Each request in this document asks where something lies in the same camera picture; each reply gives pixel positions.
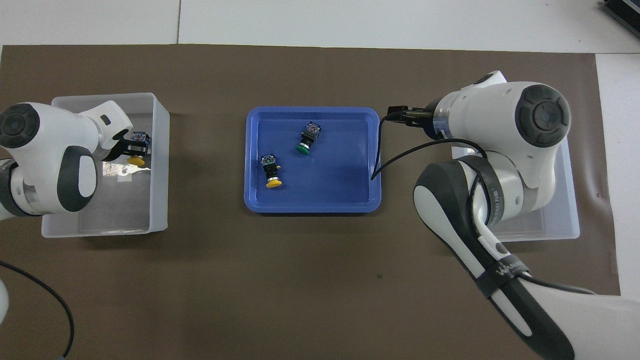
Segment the white plastic bin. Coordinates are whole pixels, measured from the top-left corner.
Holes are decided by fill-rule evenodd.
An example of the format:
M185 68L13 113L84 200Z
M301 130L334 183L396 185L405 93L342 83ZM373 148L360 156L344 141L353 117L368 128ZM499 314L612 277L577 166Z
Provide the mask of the white plastic bin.
M118 175L127 164L127 156L110 163L96 161L98 183L93 199L77 213L44 215L42 236L67 238L76 236L133 235L167 228L169 185L169 113L154 94L115 94L63 96L51 104L79 113L105 101L115 101L129 116L133 131L151 136L148 171L128 176Z
M453 158L467 155L454 147ZM556 192L543 208L490 227L500 241L575 239L580 236L569 145L564 139L556 155Z

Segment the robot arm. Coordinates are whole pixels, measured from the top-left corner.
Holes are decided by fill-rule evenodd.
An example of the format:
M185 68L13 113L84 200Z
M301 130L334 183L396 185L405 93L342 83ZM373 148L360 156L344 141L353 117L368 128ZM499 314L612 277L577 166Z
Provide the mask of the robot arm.
M113 101L82 113L25 102L0 113L0 220L75 212L95 192L103 160L132 129Z
M416 210L513 330L544 359L638 358L640 302L535 279L487 226L551 199L570 126L564 97L492 72L424 111L432 138L473 141L487 157L429 165L413 191Z

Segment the black vent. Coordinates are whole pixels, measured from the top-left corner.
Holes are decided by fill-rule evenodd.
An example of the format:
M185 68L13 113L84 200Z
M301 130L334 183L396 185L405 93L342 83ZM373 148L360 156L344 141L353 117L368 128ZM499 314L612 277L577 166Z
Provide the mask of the black vent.
M604 10L640 37L640 0L608 0Z

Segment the brown table surface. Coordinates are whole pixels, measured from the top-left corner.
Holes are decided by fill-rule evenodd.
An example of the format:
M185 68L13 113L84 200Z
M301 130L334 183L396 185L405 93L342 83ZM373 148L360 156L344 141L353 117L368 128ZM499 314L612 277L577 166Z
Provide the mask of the brown table surface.
M0 258L69 303L69 359L537 359L412 201L445 145L383 172L362 217L264 217L243 202L244 129L256 106L426 105L500 69L572 107L581 235L508 244L539 278L618 294L593 54L231 45L5 46L0 108L62 95L153 92L171 113L169 228L45 239L37 218L0 223ZM383 129L385 158L427 141ZM0 153L0 158L7 153ZM55 300L0 269L11 305L1 359L54 359L67 340Z

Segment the blue plastic tray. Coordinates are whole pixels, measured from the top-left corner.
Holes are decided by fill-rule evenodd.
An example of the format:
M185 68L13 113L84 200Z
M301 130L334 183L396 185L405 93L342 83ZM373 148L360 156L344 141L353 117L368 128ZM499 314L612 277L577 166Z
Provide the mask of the blue plastic tray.
M322 126L309 155L296 149L309 121ZM369 213L380 176L370 181L378 114L369 108L262 106L246 118L244 203L257 213ZM273 153L282 185L267 188L260 156Z

